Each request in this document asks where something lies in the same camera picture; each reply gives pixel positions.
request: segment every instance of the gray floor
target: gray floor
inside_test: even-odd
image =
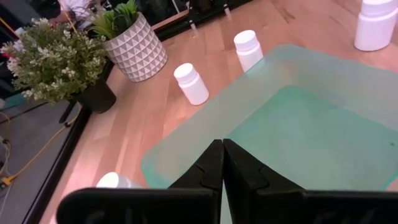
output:
[[[32,103],[25,103],[17,108],[6,110],[5,113],[12,116],[33,105]],[[62,127],[58,120],[67,106],[68,102],[59,102],[56,105],[46,104],[11,120],[9,136],[6,136],[12,144],[8,166],[8,171],[11,174],[15,174],[27,164]],[[77,114],[77,111],[78,107],[75,106],[68,121]],[[7,123],[0,125],[0,133],[4,133],[6,125]],[[66,129],[58,135],[51,145],[11,185],[9,196],[0,217],[0,223],[22,223],[68,132],[69,129]],[[4,156],[4,146],[0,145],[0,160],[4,161]],[[0,192],[0,209],[7,190]]]

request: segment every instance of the person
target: person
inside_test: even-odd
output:
[[[92,2],[90,0],[59,0],[61,6],[60,14],[49,19],[51,25],[58,23],[68,22],[68,17],[72,22],[85,21],[90,13],[87,11],[90,9]]]

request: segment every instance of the white geometric planter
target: white geometric planter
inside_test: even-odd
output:
[[[154,76],[167,61],[166,50],[140,12],[128,30],[105,43],[105,49],[111,61],[133,82]]]

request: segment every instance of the wooden table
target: wooden table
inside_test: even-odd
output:
[[[60,179],[41,223],[55,223],[62,197],[95,186],[107,172],[116,171],[146,186],[140,169],[144,153],[202,106],[192,106],[173,78],[173,71],[190,62],[200,72],[210,98],[242,73],[233,37],[242,30],[256,31],[266,54],[282,44],[356,60],[398,72],[398,35],[385,49],[361,52],[354,48],[360,0],[253,0],[232,13],[164,41],[166,66],[154,77],[132,83],[116,68],[108,84],[117,96],[106,113],[93,114]],[[391,189],[398,190],[398,182]]]

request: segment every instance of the potted plant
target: potted plant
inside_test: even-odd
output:
[[[91,29],[108,39],[105,49],[109,58],[131,81],[146,80],[166,64],[162,43],[133,0],[118,4],[112,11],[98,9],[91,21]]]
[[[69,24],[52,27],[48,20],[24,28],[20,40],[7,43],[2,53],[10,55],[7,67],[13,84],[26,98],[55,103],[77,100],[97,113],[116,101],[100,77],[106,63],[105,37],[89,39],[85,32],[69,32]]]

